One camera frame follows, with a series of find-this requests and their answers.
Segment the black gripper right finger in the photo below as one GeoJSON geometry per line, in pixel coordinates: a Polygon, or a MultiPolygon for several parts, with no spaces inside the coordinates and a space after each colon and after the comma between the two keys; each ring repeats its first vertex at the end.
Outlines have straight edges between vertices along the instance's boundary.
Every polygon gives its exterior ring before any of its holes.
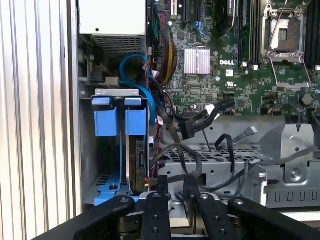
{"type": "Polygon", "coordinates": [[[199,191],[194,177],[183,181],[190,224],[209,240],[318,240],[319,230],[244,197],[227,204],[199,191]]]}

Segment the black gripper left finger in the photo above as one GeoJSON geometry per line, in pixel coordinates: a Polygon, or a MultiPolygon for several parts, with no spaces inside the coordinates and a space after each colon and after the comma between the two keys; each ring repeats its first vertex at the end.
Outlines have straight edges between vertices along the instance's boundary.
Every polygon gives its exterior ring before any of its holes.
{"type": "Polygon", "coordinates": [[[119,195],[37,236],[38,240],[169,240],[168,177],[135,202],[119,195]]]}

